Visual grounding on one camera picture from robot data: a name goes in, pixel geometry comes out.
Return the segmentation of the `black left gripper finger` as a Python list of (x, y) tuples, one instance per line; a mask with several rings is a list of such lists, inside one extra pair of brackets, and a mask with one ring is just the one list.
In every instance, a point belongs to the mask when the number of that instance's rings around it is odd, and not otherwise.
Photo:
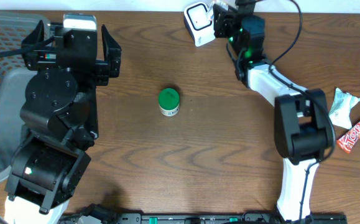
[(104, 61), (108, 64), (109, 77), (118, 77), (121, 66), (121, 46), (109, 34), (105, 25), (101, 27)]
[(40, 20), (35, 29), (21, 42), (22, 47), (32, 46), (44, 40), (44, 22)]

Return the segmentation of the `green lid jar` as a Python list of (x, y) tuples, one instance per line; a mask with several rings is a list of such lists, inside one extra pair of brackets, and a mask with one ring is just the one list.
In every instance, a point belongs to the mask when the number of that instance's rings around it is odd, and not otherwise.
[(166, 88), (159, 93), (158, 103), (164, 116), (175, 116), (180, 109), (180, 96), (173, 88)]

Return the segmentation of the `mint wet wipes pack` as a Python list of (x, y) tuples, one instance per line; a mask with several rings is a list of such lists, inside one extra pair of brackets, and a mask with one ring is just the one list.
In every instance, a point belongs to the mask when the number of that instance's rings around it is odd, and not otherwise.
[(329, 112), (333, 125), (351, 129), (353, 127), (350, 119), (351, 109), (359, 102), (360, 98), (336, 88), (333, 104)]

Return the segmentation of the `red chocolate wafer pack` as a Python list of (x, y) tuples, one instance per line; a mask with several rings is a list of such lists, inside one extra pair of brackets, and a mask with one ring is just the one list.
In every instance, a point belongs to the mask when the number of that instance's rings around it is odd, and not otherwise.
[(350, 153), (354, 145), (360, 140), (360, 121), (356, 123), (347, 133), (341, 136), (337, 145), (346, 153)]

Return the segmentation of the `orange snack packet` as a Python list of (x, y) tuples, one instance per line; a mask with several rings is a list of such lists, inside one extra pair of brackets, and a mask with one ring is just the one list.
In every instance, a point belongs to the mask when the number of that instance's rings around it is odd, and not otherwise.
[(214, 21), (219, 17), (219, 13), (227, 12), (229, 10), (229, 4), (222, 0), (213, 0), (209, 5), (206, 16), (208, 20)]

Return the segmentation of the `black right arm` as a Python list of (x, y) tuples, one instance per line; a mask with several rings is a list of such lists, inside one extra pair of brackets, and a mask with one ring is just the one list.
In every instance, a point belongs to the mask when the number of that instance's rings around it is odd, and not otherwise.
[(283, 159), (282, 188), (275, 208), (282, 223), (313, 223), (310, 194), (319, 164), (335, 149), (335, 131), (325, 93), (284, 77), (264, 53), (265, 20), (254, 14), (255, 1), (234, 6), (213, 1), (207, 17), (214, 35), (227, 38), (237, 79), (274, 107), (274, 142)]

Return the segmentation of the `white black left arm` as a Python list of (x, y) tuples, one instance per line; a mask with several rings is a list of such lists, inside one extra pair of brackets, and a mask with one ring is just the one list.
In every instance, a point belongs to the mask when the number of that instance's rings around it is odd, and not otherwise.
[(58, 223), (99, 136), (96, 89), (119, 75), (121, 47), (91, 15), (65, 15), (50, 38), (44, 24), (22, 41), (34, 76), (20, 117), (29, 130), (11, 162), (4, 219)]

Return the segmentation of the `grey plastic basket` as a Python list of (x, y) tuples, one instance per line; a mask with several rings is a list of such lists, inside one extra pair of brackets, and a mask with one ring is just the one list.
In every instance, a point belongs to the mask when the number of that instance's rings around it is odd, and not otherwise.
[[(50, 21), (38, 14), (0, 12), (0, 52), (16, 50), (37, 26), (45, 25), (50, 35)], [(13, 154), (21, 143), (23, 120), (19, 113), (25, 103), (25, 88), (36, 74), (26, 68), (20, 55), (0, 58), (0, 182), (7, 179)]]

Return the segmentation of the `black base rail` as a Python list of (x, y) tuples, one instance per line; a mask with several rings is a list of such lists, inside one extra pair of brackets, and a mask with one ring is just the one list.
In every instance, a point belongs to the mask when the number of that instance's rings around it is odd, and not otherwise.
[(283, 223), (279, 216), (272, 213), (247, 212), (243, 215), (142, 215), (122, 213), (115, 215), (82, 215), (62, 217), (59, 224), (220, 224), (220, 223)]

